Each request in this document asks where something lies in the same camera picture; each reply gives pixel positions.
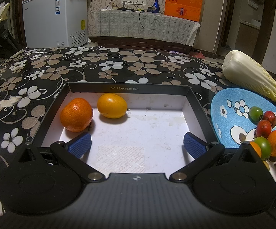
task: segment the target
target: blue plate with flower pattern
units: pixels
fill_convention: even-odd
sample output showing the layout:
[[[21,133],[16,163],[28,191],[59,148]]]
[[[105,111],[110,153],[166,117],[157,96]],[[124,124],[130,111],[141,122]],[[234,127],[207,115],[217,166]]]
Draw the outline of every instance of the blue plate with flower pattern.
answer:
[[[226,148],[238,148],[241,141],[254,139],[256,124],[249,119],[249,108],[260,107],[263,112],[276,106],[265,98],[245,89],[229,88],[218,92],[211,103],[211,120],[220,143]],[[276,162],[268,161],[270,173],[276,182]]]

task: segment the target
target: orange gift box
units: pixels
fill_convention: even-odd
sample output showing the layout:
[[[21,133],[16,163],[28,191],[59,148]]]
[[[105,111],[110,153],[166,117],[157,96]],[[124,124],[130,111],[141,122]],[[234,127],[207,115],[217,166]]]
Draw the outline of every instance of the orange gift box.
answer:
[[[203,0],[165,0],[164,14],[199,21]]]

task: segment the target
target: metal screw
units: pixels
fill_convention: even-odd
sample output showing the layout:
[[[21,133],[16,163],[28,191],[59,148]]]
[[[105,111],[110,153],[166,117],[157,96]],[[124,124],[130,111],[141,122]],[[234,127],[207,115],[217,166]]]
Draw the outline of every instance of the metal screw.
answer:
[[[88,176],[87,176],[90,180],[93,180],[93,181],[98,181],[100,180],[103,175],[99,172],[92,172],[92,173],[89,173]]]
[[[183,181],[184,179],[187,178],[187,175],[182,172],[176,172],[176,173],[172,174],[172,178],[177,181]]]

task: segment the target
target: floral tablecloth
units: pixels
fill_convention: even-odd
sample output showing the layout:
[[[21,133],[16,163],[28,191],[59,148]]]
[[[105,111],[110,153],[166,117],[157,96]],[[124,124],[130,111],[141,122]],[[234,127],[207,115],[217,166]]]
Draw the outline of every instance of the floral tablecloth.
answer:
[[[26,48],[0,65],[0,175],[67,81],[190,85],[208,117],[213,96],[232,86],[220,63],[176,52]],[[0,217],[4,213],[0,202]],[[270,213],[276,218],[276,200]]]

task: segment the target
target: chest freezer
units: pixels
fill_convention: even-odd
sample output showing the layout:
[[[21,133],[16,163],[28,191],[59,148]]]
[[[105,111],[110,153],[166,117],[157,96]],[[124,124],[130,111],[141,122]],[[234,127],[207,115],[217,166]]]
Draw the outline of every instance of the chest freezer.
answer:
[[[87,42],[87,0],[23,0],[30,48],[78,47]]]

